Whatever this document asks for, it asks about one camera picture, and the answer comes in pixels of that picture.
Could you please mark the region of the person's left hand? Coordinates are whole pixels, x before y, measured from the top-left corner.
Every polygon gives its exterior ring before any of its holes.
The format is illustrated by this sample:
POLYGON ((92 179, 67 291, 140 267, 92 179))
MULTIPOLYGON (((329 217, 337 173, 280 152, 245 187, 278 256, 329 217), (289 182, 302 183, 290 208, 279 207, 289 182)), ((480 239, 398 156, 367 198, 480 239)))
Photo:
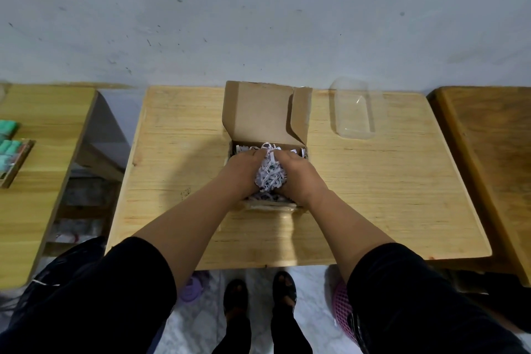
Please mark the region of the person's left hand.
POLYGON ((242 151, 232 156, 221 170, 222 185, 229 189, 236 201, 241 201, 259 190, 256 175, 260 168, 246 168, 242 151))

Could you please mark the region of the person's right hand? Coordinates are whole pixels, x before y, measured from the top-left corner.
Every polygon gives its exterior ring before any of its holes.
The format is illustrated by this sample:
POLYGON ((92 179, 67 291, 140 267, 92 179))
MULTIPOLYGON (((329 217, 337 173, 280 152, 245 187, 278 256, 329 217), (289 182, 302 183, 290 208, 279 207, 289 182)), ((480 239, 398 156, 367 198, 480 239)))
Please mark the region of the person's right hand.
POLYGON ((305 158, 294 168, 283 168, 285 182, 274 191, 289 198, 298 206, 311 210, 329 191, 315 167, 305 158))

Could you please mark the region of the white shredded paper filler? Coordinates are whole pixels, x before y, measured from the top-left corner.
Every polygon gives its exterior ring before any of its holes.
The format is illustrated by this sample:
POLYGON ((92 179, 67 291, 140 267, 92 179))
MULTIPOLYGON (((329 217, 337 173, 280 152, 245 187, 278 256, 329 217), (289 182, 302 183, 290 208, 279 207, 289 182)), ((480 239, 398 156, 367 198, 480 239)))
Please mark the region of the white shredded paper filler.
POLYGON ((307 148, 291 148, 282 147, 280 144, 265 142, 261 145, 243 145, 238 143, 232 143, 229 157, 237 155, 239 153, 264 149, 267 151, 261 166, 259 167, 256 176, 255 183, 258 187, 258 191, 247 197, 244 201, 250 204, 262 204, 262 205, 287 205, 295 207, 296 204, 293 200, 281 195, 277 192, 281 186, 287 181, 287 173, 282 167, 281 163, 275 157, 276 150, 288 149, 302 158, 308 157, 307 148))

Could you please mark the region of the person's left forearm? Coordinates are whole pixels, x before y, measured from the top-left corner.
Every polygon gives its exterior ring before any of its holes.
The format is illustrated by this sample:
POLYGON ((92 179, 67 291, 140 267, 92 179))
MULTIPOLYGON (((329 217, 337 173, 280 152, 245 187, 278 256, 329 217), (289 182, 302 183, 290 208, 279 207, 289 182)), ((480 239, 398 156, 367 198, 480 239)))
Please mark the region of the person's left forearm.
POLYGON ((241 183, 218 176, 133 236, 161 253, 178 290, 195 271, 225 216, 255 188, 253 181, 241 183))

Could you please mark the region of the open brown cardboard box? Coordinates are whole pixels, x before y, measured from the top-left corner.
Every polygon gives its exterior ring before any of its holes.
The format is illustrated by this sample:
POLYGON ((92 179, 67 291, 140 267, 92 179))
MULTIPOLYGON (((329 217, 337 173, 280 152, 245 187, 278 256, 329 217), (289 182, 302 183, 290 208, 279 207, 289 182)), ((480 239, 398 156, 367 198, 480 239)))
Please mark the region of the open brown cardboard box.
MULTIPOLYGON (((228 81, 225 86, 222 124, 232 143, 307 148, 313 89, 259 82, 228 81)), ((247 210, 301 210, 287 205, 250 204, 247 210)))

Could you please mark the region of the clear plastic container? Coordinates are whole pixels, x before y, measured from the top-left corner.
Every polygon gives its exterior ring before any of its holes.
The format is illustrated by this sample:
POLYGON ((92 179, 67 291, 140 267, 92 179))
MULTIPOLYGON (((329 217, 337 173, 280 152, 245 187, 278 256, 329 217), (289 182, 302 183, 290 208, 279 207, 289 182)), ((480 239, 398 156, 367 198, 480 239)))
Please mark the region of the clear plastic container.
POLYGON ((330 86, 335 132, 342 138, 368 140, 387 129, 387 107, 379 84, 339 77, 330 86))

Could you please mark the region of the light wooden table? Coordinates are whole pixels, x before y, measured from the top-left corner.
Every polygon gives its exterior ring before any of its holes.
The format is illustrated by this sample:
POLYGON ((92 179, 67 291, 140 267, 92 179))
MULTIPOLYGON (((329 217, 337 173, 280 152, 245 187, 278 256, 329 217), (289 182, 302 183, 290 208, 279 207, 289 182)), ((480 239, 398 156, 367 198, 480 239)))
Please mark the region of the light wooden table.
MULTIPOLYGON (((227 160, 220 87, 150 87, 136 127, 107 250, 214 178, 227 160)), ((338 136, 328 90, 314 90, 309 160, 351 207, 424 259, 492 255, 488 237, 427 99, 384 93, 383 131, 338 136)), ((335 263, 308 212, 232 210, 197 270, 335 263)))
POLYGON ((17 136, 35 144, 10 186, 0 186, 0 290, 19 288, 31 279, 72 164, 107 180, 123 181, 123 169, 83 141, 97 97, 95 88, 7 88, 0 119, 17 122, 17 136))

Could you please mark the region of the black sandal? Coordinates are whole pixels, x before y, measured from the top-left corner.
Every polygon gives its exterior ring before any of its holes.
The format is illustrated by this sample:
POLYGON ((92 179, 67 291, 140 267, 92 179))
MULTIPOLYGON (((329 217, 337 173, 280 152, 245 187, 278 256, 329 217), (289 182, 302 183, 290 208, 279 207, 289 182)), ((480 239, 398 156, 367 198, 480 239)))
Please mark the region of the black sandal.
POLYGON ((244 280, 235 278, 229 282, 223 294, 223 313, 227 322, 239 316, 247 316, 249 292, 244 280))
POLYGON ((285 270, 279 270, 274 277, 272 294, 275 307, 283 306, 292 312, 297 303, 297 290, 292 276, 285 270))

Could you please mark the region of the black left sandal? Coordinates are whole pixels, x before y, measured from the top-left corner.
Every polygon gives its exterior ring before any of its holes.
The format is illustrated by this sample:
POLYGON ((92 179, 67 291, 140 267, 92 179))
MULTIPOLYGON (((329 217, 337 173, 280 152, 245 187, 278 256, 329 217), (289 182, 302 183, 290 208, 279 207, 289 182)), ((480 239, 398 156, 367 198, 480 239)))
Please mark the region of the black left sandal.
POLYGON ((223 313, 227 322, 239 316, 247 316, 249 292, 244 280, 235 278, 229 282, 223 294, 223 313))

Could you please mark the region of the pink plastic basket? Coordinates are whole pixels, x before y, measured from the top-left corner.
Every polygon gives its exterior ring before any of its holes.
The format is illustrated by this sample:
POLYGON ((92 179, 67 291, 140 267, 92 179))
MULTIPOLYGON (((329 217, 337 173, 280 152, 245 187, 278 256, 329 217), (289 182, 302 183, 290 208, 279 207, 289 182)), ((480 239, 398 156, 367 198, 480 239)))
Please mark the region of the pink plastic basket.
POLYGON ((347 285, 339 281, 334 287, 331 297, 332 313, 335 323, 342 329, 344 334, 355 344, 358 344, 354 332, 353 310, 349 303, 347 285))

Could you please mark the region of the black right trouser leg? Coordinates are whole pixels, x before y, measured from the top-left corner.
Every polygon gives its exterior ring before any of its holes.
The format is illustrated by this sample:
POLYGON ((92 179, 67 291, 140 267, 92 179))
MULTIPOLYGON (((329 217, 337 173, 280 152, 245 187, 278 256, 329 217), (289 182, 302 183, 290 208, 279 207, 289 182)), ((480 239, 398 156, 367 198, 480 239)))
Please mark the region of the black right trouser leg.
POLYGON ((283 303, 274 305, 270 326, 274 354, 313 354, 311 345, 294 318, 293 309, 283 303))

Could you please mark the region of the black right sleeve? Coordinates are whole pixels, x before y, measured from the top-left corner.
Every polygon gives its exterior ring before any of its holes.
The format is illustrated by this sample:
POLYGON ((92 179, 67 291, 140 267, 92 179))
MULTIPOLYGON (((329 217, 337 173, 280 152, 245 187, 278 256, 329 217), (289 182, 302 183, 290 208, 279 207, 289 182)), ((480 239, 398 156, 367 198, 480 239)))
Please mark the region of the black right sleeve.
POLYGON ((514 333, 399 243, 365 254, 347 291, 363 354, 528 354, 514 333))

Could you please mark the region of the dark wooden table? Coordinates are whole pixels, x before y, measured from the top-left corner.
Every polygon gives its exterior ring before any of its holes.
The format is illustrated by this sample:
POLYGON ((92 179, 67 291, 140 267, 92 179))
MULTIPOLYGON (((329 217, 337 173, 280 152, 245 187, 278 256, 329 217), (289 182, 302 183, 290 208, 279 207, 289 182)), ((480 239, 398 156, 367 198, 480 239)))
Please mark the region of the dark wooden table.
POLYGON ((427 99, 492 248, 433 263, 531 287, 531 87, 444 86, 427 99))

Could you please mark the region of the black left sleeve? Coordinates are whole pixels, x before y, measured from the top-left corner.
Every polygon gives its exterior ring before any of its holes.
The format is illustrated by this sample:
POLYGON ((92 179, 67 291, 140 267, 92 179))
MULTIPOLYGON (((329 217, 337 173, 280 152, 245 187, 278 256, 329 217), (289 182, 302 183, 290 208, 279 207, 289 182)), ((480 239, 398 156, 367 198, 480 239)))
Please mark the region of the black left sleeve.
POLYGON ((176 299, 163 255, 129 237, 0 334, 0 354, 152 354, 176 299))

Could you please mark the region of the wooden tray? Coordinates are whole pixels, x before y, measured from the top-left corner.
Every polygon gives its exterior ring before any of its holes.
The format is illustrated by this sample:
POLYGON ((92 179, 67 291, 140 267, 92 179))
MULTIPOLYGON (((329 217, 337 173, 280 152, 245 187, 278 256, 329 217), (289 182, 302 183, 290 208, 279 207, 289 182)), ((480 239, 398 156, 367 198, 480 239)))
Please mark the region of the wooden tray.
POLYGON ((0 188, 10 188, 13 180, 17 176, 18 172, 21 170, 23 164, 25 163, 26 159, 28 158, 31 150, 33 149, 36 143, 36 141, 32 139, 22 139, 19 141, 22 142, 22 146, 17 152, 17 155, 12 156, 13 165, 10 171, 0 178, 0 188))

